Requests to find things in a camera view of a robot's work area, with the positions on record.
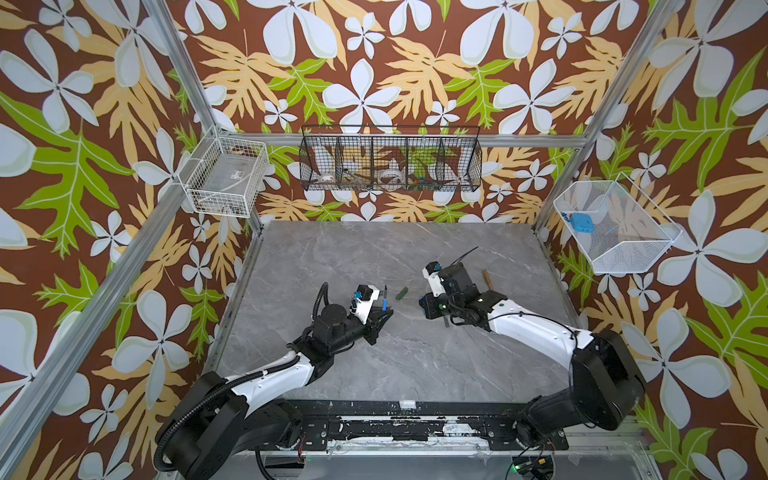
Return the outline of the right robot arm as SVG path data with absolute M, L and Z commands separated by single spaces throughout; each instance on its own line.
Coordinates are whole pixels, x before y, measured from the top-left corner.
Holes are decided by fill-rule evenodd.
M 430 292 L 419 305 L 428 319 L 446 317 L 455 326 L 509 337 L 567 371 L 566 388 L 535 397 L 516 415 L 521 445 L 540 446 L 550 435 L 581 424 L 614 431 L 644 398 L 647 383 L 618 333 L 567 326 L 497 291 L 481 292 L 460 261 L 446 267 L 432 261 L 422 275 Z

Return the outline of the brown pen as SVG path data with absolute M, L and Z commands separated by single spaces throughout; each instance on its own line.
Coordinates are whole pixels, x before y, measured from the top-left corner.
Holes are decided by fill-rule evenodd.
M 486 284 L 488 290 L 495 291 L 493 283 L 492 283 L 492 280 L 491 280 L 491 277 L 490 277 L 490 273 L 488 272 L 488 270 L 483 269 L 482 270 L 482 275 L 483 275 L 483 279 L 485 281 L 485 284 Z

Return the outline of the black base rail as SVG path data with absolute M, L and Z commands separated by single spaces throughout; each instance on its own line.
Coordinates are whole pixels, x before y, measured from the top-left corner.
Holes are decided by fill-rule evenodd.
M 278 399 L 247 417 L 236 448 L 329 452 L 377 439 L 389 449 L 416 449 L 456 439 L 475 441 L 481 450 L 521 450 L 514 428 L 521 409 L 518 403 Z

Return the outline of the blue object in basket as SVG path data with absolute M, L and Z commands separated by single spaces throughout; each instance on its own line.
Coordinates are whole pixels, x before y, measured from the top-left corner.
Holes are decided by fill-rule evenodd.
M 595 224 L 589 214 L 573 213 L 568 217 L 568 222 L 576 233 L 592 234 Z

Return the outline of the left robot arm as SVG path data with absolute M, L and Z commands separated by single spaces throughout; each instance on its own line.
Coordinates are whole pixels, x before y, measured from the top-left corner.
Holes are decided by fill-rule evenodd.
M 293 445 L 302 415 L 283 396 L 320 379 L 359 340 L 376 343 L 393 311 L 380 289 L 361 284 L 344 307 L 322 284 L 311 323 L 280 359 L 240 376 L 201 376 L 156 434 L 153 466 L 185 479 L 209 479 L 229 458 L 262 445 Z

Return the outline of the white mesh basket right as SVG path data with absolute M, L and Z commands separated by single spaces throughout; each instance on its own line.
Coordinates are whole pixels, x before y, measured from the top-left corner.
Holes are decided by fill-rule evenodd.
M 598 275 L 645 273 L 683 233 L 626 174 L 614 180 L 575 181 L 555 199 L 554 207 Z M 568 222 L 573 213 L 589 214 L 595 231 L 576 233 Z

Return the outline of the electronics board with led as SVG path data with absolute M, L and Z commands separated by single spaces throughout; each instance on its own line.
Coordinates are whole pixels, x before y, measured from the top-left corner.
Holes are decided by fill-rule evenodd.
M 525 457 L 516 459 L 508 467 L 506 479 L 551 480 L 554 478 L 555 466 L 551 456 Z

